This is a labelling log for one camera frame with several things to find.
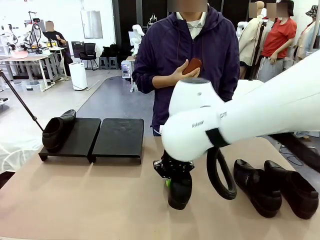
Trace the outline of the person's right hand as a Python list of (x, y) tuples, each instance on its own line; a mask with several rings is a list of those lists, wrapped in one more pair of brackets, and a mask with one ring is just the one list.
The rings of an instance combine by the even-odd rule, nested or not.
[(189, 60), (186, 59), (184, 64), (182, 64), (173, 72), (173, 74), (171, 75), (170, 86), (175, 86), (178, 81), (183, 80), (185, 78), (196, 78), (199, 76), (200, 70), (201, 70), (199, 67), (192, 70), (189, 73), (183, 73), (188, 65), (189, 65)]

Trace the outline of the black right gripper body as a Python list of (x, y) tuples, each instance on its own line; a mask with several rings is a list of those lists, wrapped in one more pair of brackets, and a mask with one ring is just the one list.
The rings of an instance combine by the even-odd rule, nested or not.
[(186, 166), (183, 162), (178, 161), (164, 152), (161, 157), (162, 169), (164, 170), (164, 177), (167, 179), (177, 178), (187, 173)]

